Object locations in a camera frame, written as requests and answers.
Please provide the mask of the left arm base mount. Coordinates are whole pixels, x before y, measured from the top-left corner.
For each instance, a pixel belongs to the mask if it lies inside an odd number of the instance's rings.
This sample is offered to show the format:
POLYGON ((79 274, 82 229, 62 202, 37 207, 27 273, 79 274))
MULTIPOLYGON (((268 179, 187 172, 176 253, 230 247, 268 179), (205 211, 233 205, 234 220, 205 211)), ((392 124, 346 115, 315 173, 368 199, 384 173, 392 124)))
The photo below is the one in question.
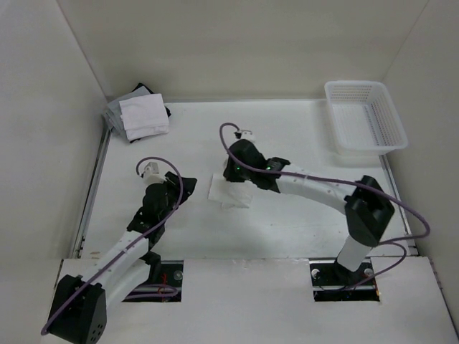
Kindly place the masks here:
POLYGON ((150 267, 149 276, 124 302, 181 302, 184 262, 162 260, 159 254, 153 252, 149 252, 143 261, 150 267))

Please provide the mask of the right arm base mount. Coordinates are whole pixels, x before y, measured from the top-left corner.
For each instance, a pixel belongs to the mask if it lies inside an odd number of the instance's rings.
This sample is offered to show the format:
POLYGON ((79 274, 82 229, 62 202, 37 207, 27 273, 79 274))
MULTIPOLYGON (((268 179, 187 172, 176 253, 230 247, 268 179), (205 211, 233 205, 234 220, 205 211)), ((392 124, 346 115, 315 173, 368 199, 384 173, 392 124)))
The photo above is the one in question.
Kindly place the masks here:
POLYGON ((372 263, 365 259, 355 272, 338 266, 333 259, 310 260, 313 299, 316 302, 378 302, 375 279, 359 286, 357 283, 374 273, 372 263))

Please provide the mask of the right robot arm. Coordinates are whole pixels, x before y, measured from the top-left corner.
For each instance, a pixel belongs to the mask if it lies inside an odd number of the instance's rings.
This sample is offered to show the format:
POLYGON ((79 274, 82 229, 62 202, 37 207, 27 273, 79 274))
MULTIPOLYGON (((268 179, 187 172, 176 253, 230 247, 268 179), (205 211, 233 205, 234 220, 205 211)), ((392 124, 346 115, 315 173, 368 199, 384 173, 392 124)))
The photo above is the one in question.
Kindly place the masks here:
POLYGON ((259 189, 301 196, 337 210, 346 217, 348 237, 332 267, 334 278, 350 283, 368 253, 379 245, 394 207, 371 176, 357 181, 352 192, 338 182, 308 179, 306 172, 283 158, 265 158, 255 144, 237 140, 229 147, 223 176, 230 183, 250 181, 259 189))

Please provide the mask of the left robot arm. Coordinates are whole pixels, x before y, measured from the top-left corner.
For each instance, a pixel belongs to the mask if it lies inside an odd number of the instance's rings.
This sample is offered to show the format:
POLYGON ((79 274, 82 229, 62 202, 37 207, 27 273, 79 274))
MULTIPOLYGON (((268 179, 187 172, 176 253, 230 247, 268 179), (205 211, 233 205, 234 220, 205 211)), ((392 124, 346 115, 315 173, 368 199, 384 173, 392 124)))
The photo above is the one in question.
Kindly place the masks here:
POLYGON ((140 284, 161 277, 161 258, 151 250, 165 232, 168 217, 193 193, 196 178, 172 172, 146 187, 141 207, 117 243, 82 274, 66 274, 57 283, 42 334, 69 343, 96 343, 109 312, 140 284))

